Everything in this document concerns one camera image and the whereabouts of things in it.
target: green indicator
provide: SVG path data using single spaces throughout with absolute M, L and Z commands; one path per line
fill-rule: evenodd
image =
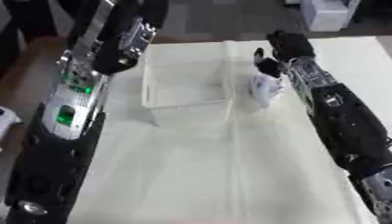
M 68 106 L 62 106 L 57 115 L 56 121 L 66 126 L 71 126 L 72 120 L 74 119 L 75 110 Z
M 93 89 L 91 87 L 87 87 L 84 91 L 87 95 L 93 93 Z

